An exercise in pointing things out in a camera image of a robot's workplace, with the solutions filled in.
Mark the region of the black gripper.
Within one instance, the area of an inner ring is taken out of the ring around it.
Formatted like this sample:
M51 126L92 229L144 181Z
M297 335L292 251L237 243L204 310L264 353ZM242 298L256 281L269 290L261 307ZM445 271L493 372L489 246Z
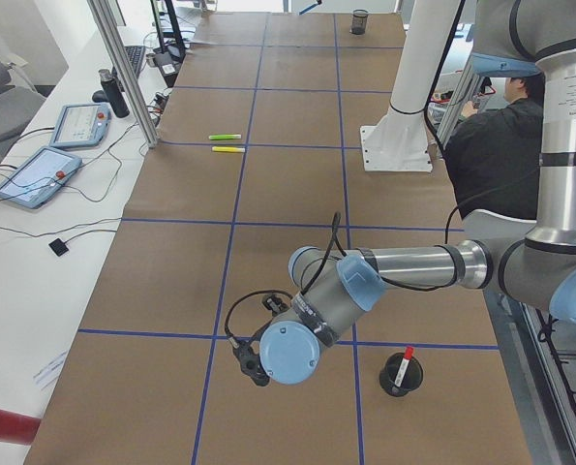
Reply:
M277 294L265 294L261 303L271 312L272 318L288 310L288 306ZM270 378L262 368L260 356L254 351L252 345L260 341L261 335L270 324L271 321L262 325L249 339L238 338L233 332L230 333L230 345L234 356L238 359L241 372L259 387L267 386Z

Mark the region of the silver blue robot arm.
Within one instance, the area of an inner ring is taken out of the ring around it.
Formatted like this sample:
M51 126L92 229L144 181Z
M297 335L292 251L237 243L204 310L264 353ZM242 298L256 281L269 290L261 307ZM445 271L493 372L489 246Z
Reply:
M525 235L456 245L296 250L296 294L267 292L271 320L230 336L243 374L257 385L298 384L384 292L460 285L492 289L576 324L576 1L481 1L472 66L482 76L543 72L545 113L535 226Z

